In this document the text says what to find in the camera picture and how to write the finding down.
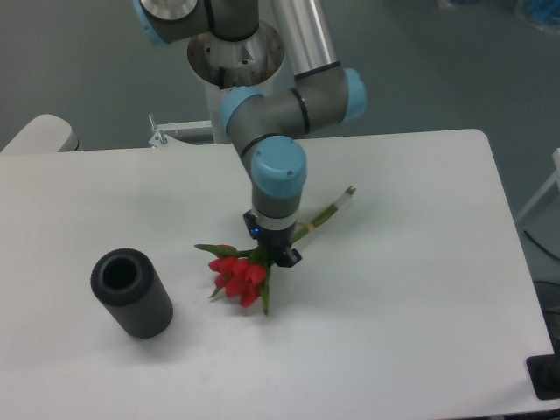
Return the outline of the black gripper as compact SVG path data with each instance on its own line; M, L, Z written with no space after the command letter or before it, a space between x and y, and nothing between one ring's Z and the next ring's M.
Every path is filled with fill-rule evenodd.
M259 245L271 247L271 261L278 267L291 268L302 260L301 254L292 245L295 232L295 215L275 219L248 210L242 216L249 236Z

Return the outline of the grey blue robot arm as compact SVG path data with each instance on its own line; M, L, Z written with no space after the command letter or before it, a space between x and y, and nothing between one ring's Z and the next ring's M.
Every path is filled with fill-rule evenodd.
M307 167L299 139L360 116L368 104L360 75L335 52L320 1L275 1L276 24L256 1L137 1L156 45L187 40L192 70L223 97L218 126L252 184L243 219L267 262L300 261L294 230Z

